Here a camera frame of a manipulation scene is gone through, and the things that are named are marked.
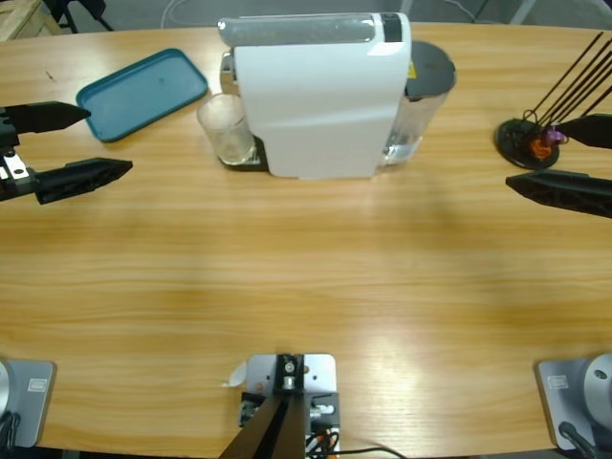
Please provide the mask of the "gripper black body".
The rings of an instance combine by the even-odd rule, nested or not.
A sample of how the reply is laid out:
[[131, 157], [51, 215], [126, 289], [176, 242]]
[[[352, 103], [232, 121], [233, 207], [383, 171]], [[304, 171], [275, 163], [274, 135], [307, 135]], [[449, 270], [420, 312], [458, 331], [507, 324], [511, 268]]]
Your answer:
[[35, 172], [25, 166], [16, 152], [19, 135], [32, 132], [25, 107], [1, 108], [1, 200], [35, 193]]

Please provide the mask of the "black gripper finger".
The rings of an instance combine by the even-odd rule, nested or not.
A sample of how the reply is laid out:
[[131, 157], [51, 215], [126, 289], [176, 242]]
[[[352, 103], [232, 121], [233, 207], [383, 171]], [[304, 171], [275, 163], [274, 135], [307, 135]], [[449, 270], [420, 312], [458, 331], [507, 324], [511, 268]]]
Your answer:
[[109, 185], [133, 167], [131, 161], [92, 158], [36, 174], [35, 196], [40, 205], [89, 193]]
[[584, 145], [610, 148], [611, 123], [611, 115], [593, 114], [560, 123], [556, 126], [556, 129], [565, 137]]
[[611, 218], [611, 181], [584, 173], [541, 169], [507, 177], [505, 183], [540, 205]]
[[18, 134], [62, 130], [91, 116], [89, 110], [59, 101], [6, 106], [4, 113]]

